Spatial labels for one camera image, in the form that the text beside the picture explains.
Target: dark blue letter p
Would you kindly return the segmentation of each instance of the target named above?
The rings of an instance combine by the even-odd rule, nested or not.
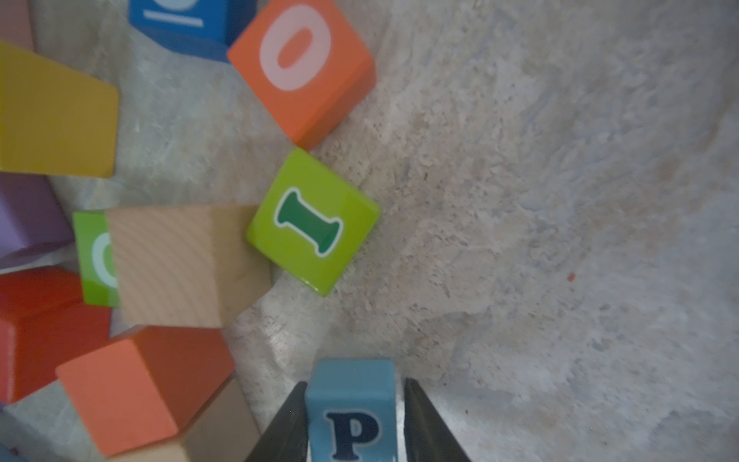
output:
[[[364,412],[328,412],[326,418],[333,422],[333,438],[336,443],[334,461],[356,461],[354,444],[368,444],[380,435],[380,423]],[[352,431],[352,422],[358,424],[359,432]]]

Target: letter block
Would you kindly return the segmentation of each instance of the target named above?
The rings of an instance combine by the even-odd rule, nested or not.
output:
[[[310,151],[375,87],[375,60],[331,0],[271,0],[228,59]]]
[[[131,0],[129,21],[167,50],[228,62],[255,12],[256,0]]]
[[[115,277],[110,233],[104,211],[76,211],[72,215],[80,262],[85,303],[117,307],[118,279]]]
[[[395,368],[389,359],[319,361],[305,405],[313,460],[398,460]]]
[[[56,375],[111,456],[175,436],[233,371],[219,330],[134,327]]]
[[[235,378],[229,378],[182,432],[108,462],[244,462],[259,429]]]
[[[380,217],[380,207],[294,149],[249,229],[264,255],[326,296]]]
[[[0,172],[0,268],[25,265],[72,242],[45,177]]]
[[[256,205],[106,212],[123,319],[224,327],[272,287],[269,260],[242,236]]]
[[[47,266],[0,275],[0,401],[56,380],[54,369],[105,344],[110,309],[85,305],[77,275]]]
[[[115,87],[0,42],[0,170],[110,177],[117,130]]]
[[[0,40],[33,51],[33,34],[26,0],[0,1]]]

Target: green block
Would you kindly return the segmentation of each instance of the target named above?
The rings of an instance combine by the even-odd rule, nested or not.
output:
[[[380,207],[294,149],[246,231],[270,260],[328,295],[380,217]]]
[[[85,303],[117,307],[118,280],[105,213],[76,211],[72,215],[80,260],[80,277]]]

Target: gray stone surface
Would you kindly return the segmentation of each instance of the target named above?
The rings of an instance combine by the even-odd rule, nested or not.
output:
[[[314,154],[384,215],[326,299],[276,271],[225,331],[261,428],[316,359],[387,356],[474,461],[739,459],[737,2],[337,3],[379,82]],[[33,2],[38,51],[122,93],[117,173],[54,179],[67,209],[259,201],[285,136],[125,13]],[[0,442],[101,459],[58,384]]]

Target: light blue block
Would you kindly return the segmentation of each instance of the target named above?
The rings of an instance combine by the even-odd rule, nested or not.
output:
[[[129,21],[168,50],[228,62],[226,51],[256,14],[256,0],[131,0]]]
[[[397,462],[389,359],[324,359],[305,392],[313,462]]]
[[[26,462],[17,455],[13,455],[10,450],[0,444],[0,462]]]

